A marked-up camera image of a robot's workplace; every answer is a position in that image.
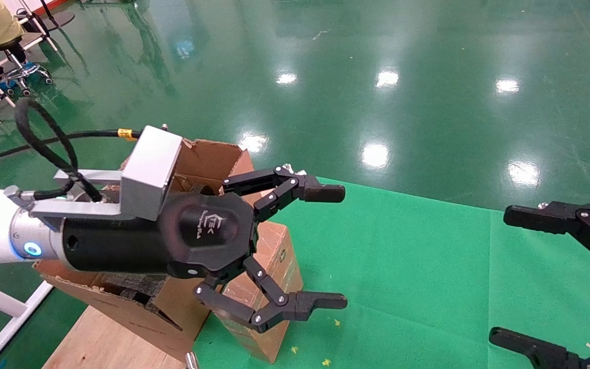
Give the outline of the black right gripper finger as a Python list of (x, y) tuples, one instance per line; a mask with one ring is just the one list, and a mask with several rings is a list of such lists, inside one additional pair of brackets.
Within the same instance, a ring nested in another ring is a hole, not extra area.
[(490, 330), (489, 342), (527, 357), (533, 368), (590, 368), (590, 357), (583, 359), (564, 346), (502, 327), (493, 327)]
[(590, 203), (573, 204), (559, 201), (529, 208), (508, 206), (505, 224), (550, 234), (569, 234), (590, 251)]

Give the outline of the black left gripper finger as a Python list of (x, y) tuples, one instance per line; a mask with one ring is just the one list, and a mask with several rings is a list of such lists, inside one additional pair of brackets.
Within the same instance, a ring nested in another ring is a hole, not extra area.
[(286, 293), (269, 276), (259, 262), (248, 257), (243, 261), (242, 270), (246, 272), (268, 302), (259, 310), (242, 304), (231, 297), (216, 291), (218, 279), (207, 276), (194, 289), (194, 295), (201, 303), (223, 317), (265, 333), (283, 321), (307, 321), (316, 309), (344, 309), (347, 298), (343, 294), (297, 291)]
[(323, 184), (309, 174), (297, 174), (285, 166), (251, 171), (223, 180), (224, 193), (248, 196), (259, 192), (268, 193), (255, 201), (254, 220), (264, 222), (296, 199), (306, 202), (340, 203), (346, 197), (342, 185)]

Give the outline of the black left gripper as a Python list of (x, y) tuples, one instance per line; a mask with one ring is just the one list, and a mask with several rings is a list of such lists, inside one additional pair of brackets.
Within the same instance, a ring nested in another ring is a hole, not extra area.
[(66, 262), (80, 271), (231, 280), (258, 234), (240, 196), (176, 192), (156, 220), (66, 219), (62, 238)]

